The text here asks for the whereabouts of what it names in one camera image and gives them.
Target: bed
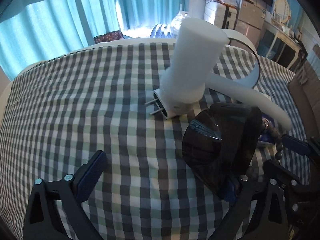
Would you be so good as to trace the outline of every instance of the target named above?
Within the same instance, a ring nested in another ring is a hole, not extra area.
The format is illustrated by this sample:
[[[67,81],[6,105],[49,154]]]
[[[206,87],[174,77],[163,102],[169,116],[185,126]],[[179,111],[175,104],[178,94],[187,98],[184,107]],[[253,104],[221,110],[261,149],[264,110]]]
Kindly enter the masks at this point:
[[[207,239],[227,213],[228,203],[195,178],[180,153],[192,118],[214,102],[231,99],[207,89],[188,115],[171,120],[150,116],[155,109],[144,103],[170,65],[174,43],[119,44],[97,44],[34,64],[1,96],[0,216],[17,239],[22,239],[35,179],[53,181],[74,173],[96,150],[106,152],[109,165],[82,207],[104,239]],[[254,89],[287,112],[293,125],[288,134],[304,140],[287,89],[295,74],[264,57],[260,60]],[[226,47],[213,69],[239,79],[253,67],[252,54]],[[256,149],[251,165],[258,178],[263,162],[274,154],[274,147]],[[302,183],[309,182],[306,157],[284,150],[281,164]],[[74,239],[61,203],[57,205]],[[252,202],[237,237],[245,232],[254,207]]]

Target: silver bolt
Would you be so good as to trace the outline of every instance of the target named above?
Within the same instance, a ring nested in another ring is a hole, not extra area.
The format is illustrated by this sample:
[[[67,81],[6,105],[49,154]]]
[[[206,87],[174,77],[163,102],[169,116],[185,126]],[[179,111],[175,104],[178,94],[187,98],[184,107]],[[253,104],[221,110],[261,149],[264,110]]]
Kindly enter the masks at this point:
[[[240,179],[242,181],[247,181],[248,180],[248,176],[247,175],[240,175]]]
[[[270,179],[270,183],[271,183],[272,185],[277,185],[277,181],[276,181],[275,179]]]
[[[297,211],[298,211],[298,205],[297,205],[297,204],[293,204],[292,210],[293,210],[294,212],[297,212]]]
[[[37,185],[41,184],[41,182],[42,182],[42,179],[40,179],[40,178],[35,180],[35,184],[37,184]]]
[[[73,175],[72,174],[67,174],[66,176],[64,176],[64,180],[69,181],[73,179]]]

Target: white table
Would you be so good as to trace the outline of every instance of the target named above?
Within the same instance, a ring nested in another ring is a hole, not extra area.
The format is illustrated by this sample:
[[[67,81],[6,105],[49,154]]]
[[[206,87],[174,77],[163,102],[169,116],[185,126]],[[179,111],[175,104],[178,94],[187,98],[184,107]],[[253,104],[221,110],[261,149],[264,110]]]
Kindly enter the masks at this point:
[[[290,69],[291,66],[293,65],[293,63],[298,59],[299,51],[301,50],[301,47],[293,39],[291,39],[289,35],[287,35],[282,30],[280,30],[279,28],[277,28],[276,26],[274,26],[274,25],[272,25],[271,23],[268,23],[268,22],[264,22],[263,23],[261,37],[264,36],[266,30],[270,31],[275,36],[274,39],[273,39],[273,42],[272,42],[272,44],[270,46],[270,49],[269,49],[269,51],[268,51],[268,53],[266,55],[266,58],[268,58],[268,56],[270,55],[271,50],[272,50],[273,46],[275,45],[277,38],[279,38],[281,41],[283,41],[286,45],[288,45],[295,52],[295,55],[294,55],[292,61],[289,63],[289,65],[287,67],[288,69]],[[283,46],[283,48],[281,50],[281,53],[280,53],[279,57],[277,58],[276,62],[279,61],[283,51],[284,51],[284,46]]]

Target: blue gripper pad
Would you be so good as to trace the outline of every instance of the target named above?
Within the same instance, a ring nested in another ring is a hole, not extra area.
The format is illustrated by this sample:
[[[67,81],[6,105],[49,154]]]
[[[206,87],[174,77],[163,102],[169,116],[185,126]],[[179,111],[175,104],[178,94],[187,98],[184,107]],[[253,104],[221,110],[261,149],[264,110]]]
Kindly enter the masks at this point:
[[[76,193],[75,199],[78,203],[88,200],[106,166],[106,153],[97,151],[87,164],[83,164],[78,169],[73,181]]]

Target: garment steamer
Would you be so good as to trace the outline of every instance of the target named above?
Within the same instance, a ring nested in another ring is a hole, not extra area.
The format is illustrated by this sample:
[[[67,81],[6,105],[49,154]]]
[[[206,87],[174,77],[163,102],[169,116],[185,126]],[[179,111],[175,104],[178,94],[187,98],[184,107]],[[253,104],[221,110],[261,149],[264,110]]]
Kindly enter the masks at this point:
[[[233,81],[212,72],[212,68],[229,40],[245,44],[255,55],[256,64],[245,78]],[[160,78],[159,88],[154,90],[153,100],[165,118],[187,114],[204,94],[205,88],[213,89],[249,106],[257,106],[263,113],[277,120],[285,130],[292,123],[279,106],[262,93],[253,90],[260,76],[260,62],[252,42],[243,34],[196,18],[187,18],[181,23],[175,44],[171,66]]]

